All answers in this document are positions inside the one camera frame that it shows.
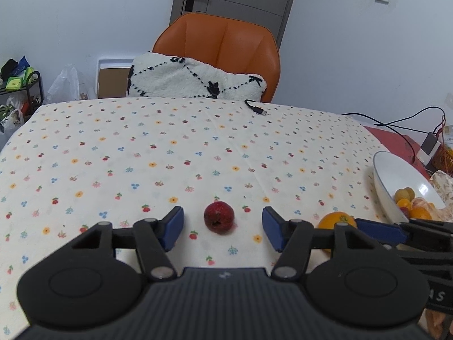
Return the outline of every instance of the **chair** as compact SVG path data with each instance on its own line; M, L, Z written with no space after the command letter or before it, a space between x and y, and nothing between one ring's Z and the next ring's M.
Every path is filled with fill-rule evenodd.
M280 56L269 30L208 14L180 16L156 41L153 52L192 58L233 74L259 74L270 102L280 79Z

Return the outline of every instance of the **white bowl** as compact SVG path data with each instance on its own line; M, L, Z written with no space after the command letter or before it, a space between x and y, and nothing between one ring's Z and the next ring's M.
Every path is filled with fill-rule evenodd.
M408 221L393 200L398 189L411 187L416 197L423 197L427 202L434 203L437 209L445 208L428 180L411 164L390 152L376 152L373 157L373 174L379 202L387 218L393 223Z

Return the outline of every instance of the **blue gripper pad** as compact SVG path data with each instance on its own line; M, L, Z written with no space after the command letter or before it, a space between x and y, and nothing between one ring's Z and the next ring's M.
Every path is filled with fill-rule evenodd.
M398 225L383 224L361 218L356 219L356 224L360 231L384 244L393 246L404 244L409 237Z
M272 207L263 208L263 229L270 243L277 252L282 252L286 241L283 237L279 221L284 221Z
M173 208L161 222L165 223L164 234L159 238L159 243L164 251L171 251L177 238L180 236L184 227L184 209L176 206Z

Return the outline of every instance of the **floral tablecloth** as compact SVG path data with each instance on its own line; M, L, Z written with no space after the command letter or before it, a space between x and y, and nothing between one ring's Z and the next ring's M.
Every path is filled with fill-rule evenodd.
M271 269L278 254L261 226L272 206L316 225L332 211L380 219L372 157L385 150L345 116L203 99L123 98L42 106L0 154L0 339L27 325L15 295L33 264L100 220L115 228L162 218L184 230L175 267ZM230 234L203 221L208 204L235 211ZM118 258L138 267L130 250ZM327 259L312 254L313 267Z

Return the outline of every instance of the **black and white blanket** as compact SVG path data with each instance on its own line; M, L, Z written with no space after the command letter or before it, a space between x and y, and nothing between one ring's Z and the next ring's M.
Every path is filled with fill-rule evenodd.
M148 52L132 62L127 97L205 97L259 102L266 81L257 74L230 74L191 59Z

